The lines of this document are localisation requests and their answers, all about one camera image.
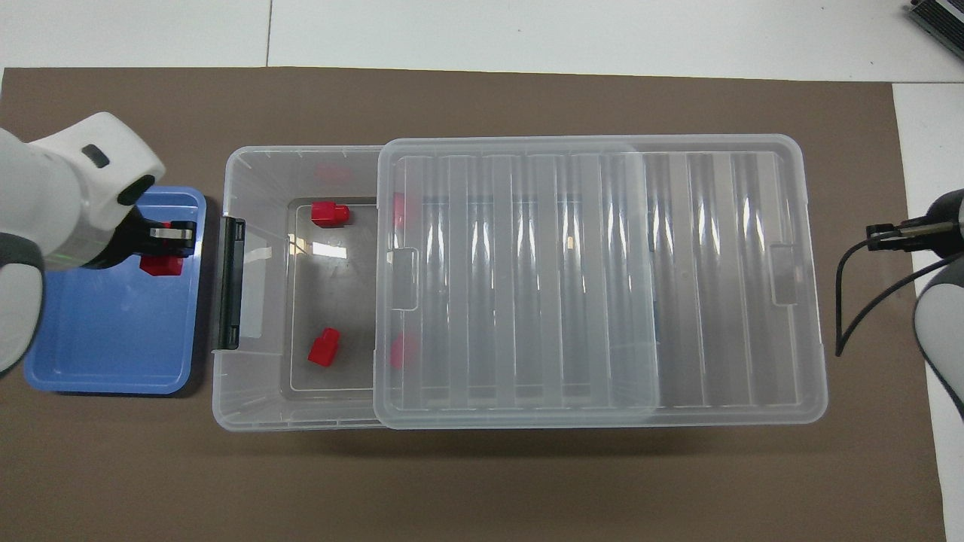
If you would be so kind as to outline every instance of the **black handle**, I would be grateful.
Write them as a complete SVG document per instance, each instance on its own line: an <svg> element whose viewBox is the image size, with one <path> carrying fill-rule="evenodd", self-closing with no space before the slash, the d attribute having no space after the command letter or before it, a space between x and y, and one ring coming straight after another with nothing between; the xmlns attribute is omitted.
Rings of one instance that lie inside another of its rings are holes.
<svg viewBox="0 0 964 542"><path fill-rule="evenodd" d="M221 219L219 243L218 336L214 347L236 350L241 330L241 283L244 272L245 222L225 216Z"/></svg>

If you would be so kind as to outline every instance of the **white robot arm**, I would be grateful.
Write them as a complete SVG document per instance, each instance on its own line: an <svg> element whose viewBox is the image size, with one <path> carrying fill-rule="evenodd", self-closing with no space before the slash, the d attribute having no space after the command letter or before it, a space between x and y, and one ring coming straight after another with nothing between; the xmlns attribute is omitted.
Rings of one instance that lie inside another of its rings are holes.
<svg viewBox="0 0 964 542"><path fill-rule="evenodd" d="M193 249L190 226L147 221L134 206L163 174L153 151L109 113L26 144L0 129L0 371L30 345L44 270ZM162 238L174 248L151 244Z"/></svg>

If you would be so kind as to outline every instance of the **transparent lid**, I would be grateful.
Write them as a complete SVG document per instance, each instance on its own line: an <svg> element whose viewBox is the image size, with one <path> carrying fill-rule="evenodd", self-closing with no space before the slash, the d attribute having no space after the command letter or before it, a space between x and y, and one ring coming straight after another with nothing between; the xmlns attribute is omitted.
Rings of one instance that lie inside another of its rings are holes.
<svg viewBox="0 0 964 542"><path fill-rule="evenodd" d="M378 180L385 425L794 423L825 409L792 139L396 140Z"/></svg>

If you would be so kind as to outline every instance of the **brown mat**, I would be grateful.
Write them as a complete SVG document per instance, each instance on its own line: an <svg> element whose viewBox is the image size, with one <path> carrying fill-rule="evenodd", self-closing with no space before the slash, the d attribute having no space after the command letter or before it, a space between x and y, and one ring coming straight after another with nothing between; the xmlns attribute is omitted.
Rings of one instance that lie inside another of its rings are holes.
<svg viewBox="0 0 964 542"><path fill-rule="evenodd" d="M943 539L913 290L844 358L830 347L838 257L864 225L906 216L890 85L315 68L7 69L3 83L0 126L32 140L111 111L212 217L245 145L789 134L830 407L805 426L231 434L211 416L209 356L181 398L42 393L17 368L0 379L0 538ZM909 272L903 254L855 258L848 313Z"/></svg>

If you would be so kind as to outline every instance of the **plastic storage container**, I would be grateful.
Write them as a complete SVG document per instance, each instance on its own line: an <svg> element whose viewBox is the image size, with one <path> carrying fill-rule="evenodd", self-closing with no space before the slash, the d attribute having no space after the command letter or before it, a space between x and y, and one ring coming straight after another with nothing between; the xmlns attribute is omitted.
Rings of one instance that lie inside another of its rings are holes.
<svg viewBox="0 0 964 542"><path fill-rule="evenodd" d="M825 409L803 163L790 138L378 150L241 149L229 160L226 214L247 221L247 238L239 347L216 353L223 426L796 423ZM319 240L327 230L298 209L370 197L376 155L377 224ZM344 248L353 270L304 250L319 242ZM331 299L338 291L354 300L347 310ZM350 353L310 366L311 341L342 318L363 330Z"/></svg>

